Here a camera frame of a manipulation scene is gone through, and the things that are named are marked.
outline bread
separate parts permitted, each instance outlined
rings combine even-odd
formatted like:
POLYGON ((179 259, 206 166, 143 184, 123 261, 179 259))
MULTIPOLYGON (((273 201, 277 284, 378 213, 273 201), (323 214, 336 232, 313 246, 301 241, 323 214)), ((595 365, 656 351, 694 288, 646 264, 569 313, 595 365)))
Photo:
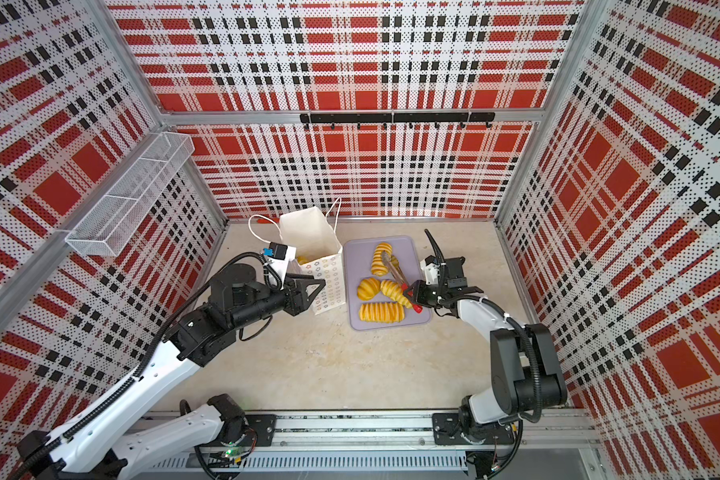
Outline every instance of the bread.
POLYGON ((376 250, 373 253, 373 261, 371 262, 371 273, 376 276, 384 276, 389 273, 389 269, 382 263, 382 252, 386 252, 391 256, 392 245, 386 242, 381 242, 379 245, 376 245, 376 250))
POLYGON ((360 320, 363 322, 397 323, 405 318, 405 309, 399 303, 363 303, 360 320))
POLYGON ((397 282, 392 280, 382 280, 382 293, 389 297, 390 300, 403 305, 405 308, 413 308, 411 301, 403 295, 403 289, 397 282))
POLYGON ((358 285, 358 298, 365 302, 376 296, 376 293, 381 289, 382 283, 377 278, 364 278, 360 280, 360 285, 358 285))

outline tongs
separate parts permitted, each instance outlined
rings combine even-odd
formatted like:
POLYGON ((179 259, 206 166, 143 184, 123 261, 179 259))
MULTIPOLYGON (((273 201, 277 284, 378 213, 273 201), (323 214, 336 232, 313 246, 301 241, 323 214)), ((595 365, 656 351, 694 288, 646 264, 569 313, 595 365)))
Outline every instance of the tongs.
MULTIPOLYGON (((402 291, 405 292, 405 290, 408 288, 408 281, 405 279, 405 275, 403 275, 403 272, 392 264, 392 259, 389 258, 389 254, 387 252, 382 252, 382 263, 384 266, 387 267, 389 270, 389 273, 392 274, 392 277, 394 278, 394 281, 400 285, 400 288, 402 288, 402 291)), ((422 306, 416 305, 415 303, 411 302, 411 305, 413 306, 413 310, 416 313, 422 312, 422 306)))

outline metal basket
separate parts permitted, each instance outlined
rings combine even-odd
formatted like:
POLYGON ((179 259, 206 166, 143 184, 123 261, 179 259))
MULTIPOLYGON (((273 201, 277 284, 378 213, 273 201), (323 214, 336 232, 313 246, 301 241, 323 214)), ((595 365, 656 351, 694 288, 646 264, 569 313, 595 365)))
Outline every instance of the metal basket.
POLYGON ((67 235, 67 243, 81 255, 119 255, 194 150, 191 136, 162 132, 67 235))

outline paper bag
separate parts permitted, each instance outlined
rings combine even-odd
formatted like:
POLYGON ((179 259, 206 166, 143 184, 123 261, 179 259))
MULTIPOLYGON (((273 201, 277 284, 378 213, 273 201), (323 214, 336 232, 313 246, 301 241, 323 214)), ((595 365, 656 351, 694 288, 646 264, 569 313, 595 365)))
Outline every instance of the paper bag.
MULTIPOLYGON (((317 295, 312 303, 312 311, 315 314, 327 312, 346 303, 342 244, 336 237, 336 224, 341 207, 342 201, 338 199, 331 205, 326 215, 316 206, 312 206, 280 216, 280 225, 278 225, 280 241, 285 245, 296 247, 299 273, 312 275, 326 281, 326 288, 317 295), (336 221, 331 226, 328 224, 326 215, 337 204, 336 221)), ((248 220, 249 228, 251 228, 251 220, 257 216, 275 224, 265 216, 253 215, 248 220)), ((252 228, 251 233, 256 238, 267 242, 256 235, 252 228)))

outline red plaid pattern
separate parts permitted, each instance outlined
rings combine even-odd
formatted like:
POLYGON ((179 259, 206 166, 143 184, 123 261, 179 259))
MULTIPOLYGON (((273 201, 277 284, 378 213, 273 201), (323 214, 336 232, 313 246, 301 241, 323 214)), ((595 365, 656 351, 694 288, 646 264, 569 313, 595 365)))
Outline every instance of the red plaid pattern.
POLYGON ((148 118, 82 4, 0 3, 0 288, 148 118))
POLYGON ((583 0, 109 0, 168 111, 540 107, 583 0))
POLYGON ((229 217, 343 198, 346 215, 490 218, 530 123, 191 126, 192 156, 229 217))
MULTIPOLYGON (((84 2, 0 2, 0 288, 153 127, 84 2)), ((0 478, 144 354, 219 234, 177 175, 114 259, 70 255, 0 334, 0 478)))
POLYGON ((506 233, 622 478, 720 477, 720 2, 602 18, 506 233))
POLYGON ((179 173, 117 258, 71 254, 50 273, 0 334, 0 478, 27 432, 65 422, 134 368, 219 232, 179 173))

